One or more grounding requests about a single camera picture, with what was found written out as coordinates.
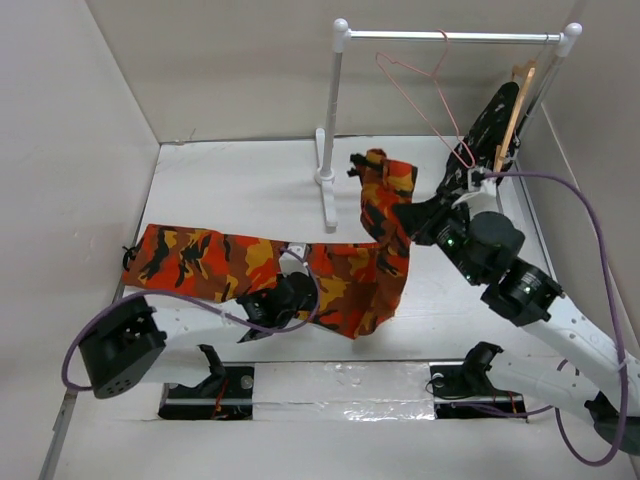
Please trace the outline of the orange camouflage trousers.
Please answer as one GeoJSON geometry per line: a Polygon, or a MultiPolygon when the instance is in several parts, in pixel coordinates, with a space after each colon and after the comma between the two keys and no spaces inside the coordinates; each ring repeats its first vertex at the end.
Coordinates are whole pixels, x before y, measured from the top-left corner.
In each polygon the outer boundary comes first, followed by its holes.
{"type": "Polygon", "coordinates": [[[410,236],[393,212],[413,200],[416,166],[382,149],[353,154],[369,243],[299,243],[150,224],[123,258],[124,285],[250,308],[249,342],[294,317],[344,337],[392,318],[408,279],[410,236]]]}

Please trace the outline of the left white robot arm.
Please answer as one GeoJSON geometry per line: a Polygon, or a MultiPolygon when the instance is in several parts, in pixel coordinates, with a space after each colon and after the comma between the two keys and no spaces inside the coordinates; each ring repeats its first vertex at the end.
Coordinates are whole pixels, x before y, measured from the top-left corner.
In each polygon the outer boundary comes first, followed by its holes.
{"type": "Polygon", "coordinates": [[[137,292],[105,309],[72,346],[98,399],[140,383],[177,383],[212,396],[225,375],[216,345],[293,332],[302,327],[304,314],[314,316],[319,308],[317,281],[301,272],[278,276],[274,287],[223,304],[188,298],[187,309],[154,308],[147,296],[137,292]]]}

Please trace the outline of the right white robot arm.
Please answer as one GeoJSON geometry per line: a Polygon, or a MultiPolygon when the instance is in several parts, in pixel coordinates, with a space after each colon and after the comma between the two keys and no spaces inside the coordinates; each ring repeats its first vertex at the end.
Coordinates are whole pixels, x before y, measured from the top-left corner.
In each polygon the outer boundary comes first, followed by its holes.
{"type": "Polygon", "coordinates": [[[480,342],[461,368],[473,393],[516,391],[591,424],[612,443],[624,428],[620,448],[639,452],[639,361],[619,360],[614,341],[577,308],[540,268],[519,258],[525,236],[505,215],[470,214],[466,204],[437,199],[392,209],[416,244],[440,248],[464,279],[484,291],[481,300],[499,317],[538,338],[576,367],[576,377],[546,371],[506,349],[480,342]]]}

